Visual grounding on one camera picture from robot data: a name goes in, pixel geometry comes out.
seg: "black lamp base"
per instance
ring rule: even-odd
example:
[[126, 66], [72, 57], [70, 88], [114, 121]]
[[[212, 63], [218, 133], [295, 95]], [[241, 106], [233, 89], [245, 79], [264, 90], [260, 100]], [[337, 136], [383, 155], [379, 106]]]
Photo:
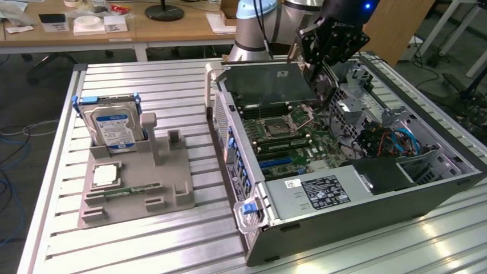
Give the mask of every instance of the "black lamp base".
[[161, 5], [149, 6], [145, 9], [145, 16], [157, 21], [174, 21], [182, 18], [184, 11], [170, 5], [165, 5], [165, 11], [161, 10]]

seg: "cable on floor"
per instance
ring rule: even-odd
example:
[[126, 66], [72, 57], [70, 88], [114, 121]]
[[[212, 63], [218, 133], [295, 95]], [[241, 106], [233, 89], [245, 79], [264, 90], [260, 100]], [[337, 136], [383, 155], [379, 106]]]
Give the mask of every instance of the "cable on floor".
[[5, 60], [2, 60], [2, 61], [0, 60], [0, 66], [6, 63], [8, 59], [9, 59], [9, 54], [6, 55]]
[[[24, 134], [26, 136], [28, 135], [28, 130], [30, 131], [34, 127], [41, 126], [44, 124], [50, 124], [50, 123], [58, 123], [58, 119], [42, 121], [42, 122], [36, 123], [36, 124], [30, 124], [26, 127], [24, 127], [24, 129], [21, 131], [17, 131], [17, 132], [4, 133], [2, 132], [4, 129], [1, 129], [0, 130], [0, 135], [13, 136], [13, 135]], [[56, 130], [49, 131], [49, 132], [44, 132], [44, 133], [37, 133], [37, 134], [29, 133], [29, 136], [44, 136], [44, 135], [53, 134], [54, 132], [56, 132]]]
[[435, 74], [435, 77], [432, 77], [428, 80], [424, 80], [423, 82], [420, 82], [419, 84], [415, 85], [415, 88], [419, 88], [419, 86], [423, 85], [424, 83], [437, 80], [440, 78], [440, 75], [436, 73], [436, 71], [429, 70], [428, 68], [424, 67], [423, 56], [420, 55], [416, 39], [413, 39], [413, 43], [415, 43], [415, 47], [416, 47], [416, 53], [413, 54], [415, 61], [412, 61], [411, 64], [415, 67], [417, 67], [417, 68], [420, 68], [420, 69], [423, 69], [423, 70], [425, 70], [425, 71]]
[[26, 157], [28, 153], [29, 153], [29, 137], [30, 137], [30, 129], [29, 127], [20, 127], [20, 128], [26, 128], [26, 138], [24, 142], [17, 142], [17, 141], [12, 141], [12, 140], [6, 140], [0, 138], [0, 141], [6, 142], [9, 144], [21, 144], [21, 146], [13, 151], [13, 153], [0, 162], [4, 163], [5, 161], [9, 160], [9, 158], [12, 158], [17, 152], [24, 149], [24, 154], [21, 155], [21, 157], [14, 160], [12, 163], [9, 163], [6, 166], [0, 167], [0, 174], [2, 175], [4, 179], [0, 179], [0, 184], [4, 186], [2, 191], [0, 192], [0, 196], [8, 191], [8, 197], [6, 197], [6, 202], [2, 205], [2, 207], [0, 208], [0, 214], [4, 212], [4, 210], [6, 209], [8, 205], [12, 202], [12, 198], [14, 200], [14, 205], [17, 207], [18, 213], [20, 213], [20, 224], [18, 227], [16, 228], [14, 232], [12, 233], [12, 235], [0, 241], [0, 248], [1, 246], [4, 246], [10, 239], [14, 239], [14, 237], [18, 235], [18, 233], [21, 232], [21, 230], [24, 229], [24, 222], [25, 222], [25, 214], [24, 214], [24, 207], [20, 201], [20, 197], [18, 197], [18, 193], [17, 193], [17, 189], [16, 187], [12, 185], [12, 182], [8, 179], [8, 176], [5, 174], [5, 170], [14, 167]]
[[18, 227], [14, 230], [13, 234], [10, 235], [10, 237], [8, 237], [5, 240], [2, 240], [0, 242], [0, 247], [1, 247], [1, 246], [4, 246], [8, 243], [8, 241], [10, 239], [13, 239], [18, 235], [18, 233], [24, 229], [25, 213], [24, 213], [22, 204], [20, 202], [20, 197], [18, 197], [17, 189], [14, 188], [14, 186], [12, 185], [12, 183], [9, 182], [5, 173], [1, 170], [0, 170], [0, 172], [1, 172], [2, 176], [4, 176], [4, 180], [0, 180], [0, 183], [4, 184], [9, 188], [9, 191], [10, 191], [10, 194], [13, 196], [13, 200], [14, 200], [14, 205], [17, 206], [17, 210], [18, 210], [18, 213], [20, 213], [20, 224], [18, 224]]

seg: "blue cable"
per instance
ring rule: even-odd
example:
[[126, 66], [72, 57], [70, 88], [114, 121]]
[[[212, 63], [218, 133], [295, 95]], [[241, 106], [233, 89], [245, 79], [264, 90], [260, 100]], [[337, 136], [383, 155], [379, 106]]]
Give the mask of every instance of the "blue cable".
[[[413, 148], [416, 150], [416, 155], [419, 155], [419, 144], [417, 144], [416, 138], [412, 135], [411, 131], [408, 131], [405, 128], [397, 128], [396, 131], [399, 131], [399, 132], [404, 133], [405, 135], [408, 135], [408, 137], [411, 138], [411, 141], [412, 141]], [[396, 135], [395, 134], [392, 134], [391, 139], [392, 139], [393, 142], [396, 141]], [[404, 152], [404, 149], [399, 144], [396, 144], [396, 147], [397, 147], [400, 152]]]
[[[6, 139], [0, 138], [0, 141], [9, 143], [9, 144], [21, 144], [22, 147], [25, 147], [24, 149], [24, 154], [21, 155], [21, 157], [14, 160], [12, 163], [9, 163], [8, 165], [5, 165], [4, 167], [0, 167], [0, 170], [4, 171], [12, 167], [14, 167], [26, 157], [28, 153], [29, 153], [29, 144], [26, 144], [26, 142], [16, 142], [16, 141], [10, 141]], [[22, 204], [20, 202], [20, 198], [18, 198], [18, 194], [17, 194], [17, 189], [13, 187], [13, 185], [9, 183], [8, 179], [5, 178], [5, 180], [0, 179], [0, 183], [2, 183], [5, 185], [6, 188], [9, 188], [9, 191], [12, 193], [13, 199], [14, 199], [14, 203], [17, 205], [18, 211], [20, 211], [20, 225], [17, 230], [14, 230], [13, 234], [10, 235], [9, 238], [6, 238], [1, 243], [0, 243], [0, 247], [4, 246], [8, 241], [10, 241], [12, 238], [14, 238], [17, 236], [17, 234], [21, 232], [21, 230], [24, 229], [24, 222], [25, 222], [25, 216], [24, 216], [24, 207]]]
[[22, 144], [25, 147], [24, 154], [21, 155], [21, 157], [16, 161], [13, 161], [13, 163], [9, 163], [6, 166], [0, 167], [0, 170], [8, 170], [9, 168], [14, 167], [25, 159], [25, 157], [29, 153], [30, 147], [29, 147], [29, 144], [26, 144], [26, 142], [10, 141], [10, 140], [2, 139], [2, 138], [0, 138], [0, 141], [2, 141], [5, 143], [10, 143], [10, 144]]
[[20, 226], [17, 228], [17, 230], [13, 232], [13, 234], [10, 235], [9, 238], [6, 238], [1, 243], [0, 243], [0, 247], [12, 239], [17, 236], [17, 234], [20, 233], [20, 231], [24, 228], [24, 208], [22, 208], [22, 204], [20, 203], [20, 198], [18, 198], [18, 194], [17, 194], [17, 189], [12, 186], [12, 184], [9, 183], [9, 181], [6, 180], [0, 180], [0, 183], [2, 183], [6, 187], [9, 187], [9, 190], [12, 192], [13, 195], [13, 199], [14, 199], [14, 203], [17, 205], [18, 211], [20, 211]]

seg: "robot end effector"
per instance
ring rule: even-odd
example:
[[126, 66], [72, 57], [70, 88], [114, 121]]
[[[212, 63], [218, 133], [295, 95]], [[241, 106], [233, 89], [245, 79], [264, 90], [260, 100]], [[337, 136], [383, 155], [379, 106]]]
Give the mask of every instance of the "robot end effector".
[[296, 43], [304, 61], [312, 65], [323, 60], [328, 65], [345, 62], [368, 43], [361, 31], [379, 0], [324, 0], [320, 17], [304, 29], [297, 29]]

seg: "paper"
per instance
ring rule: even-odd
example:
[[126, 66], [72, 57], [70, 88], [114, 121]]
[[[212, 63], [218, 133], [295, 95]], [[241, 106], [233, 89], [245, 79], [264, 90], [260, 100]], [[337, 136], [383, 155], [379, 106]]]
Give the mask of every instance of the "paper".
[[110, 38], [108, 41], [109, 42], [129, 42], [129, 41], [132, 41], [132, 38]]
[[[2, 0], [0, 0], [0, 2], [14, 4], [21, 9], [21, 11], [25, 11], [25, 8], [28, 7], [28, 4], [24, 2], [2, 1]], [[6, 18], [5, 15], [1, 13], [1, 11], [0, 11], [0, 18]]]
[[24, 31], [28, 30], [33, 30], [33, 27], [26, 26], [26, 27], [5, 27], [5, 30], [8, 31], [8, 33], [22, 33]]
[[236, 32], [236, 27], [225, 26], [222, 24], [220, 14], [206, 13], [206, 20], [214, 34], [233, 34]]

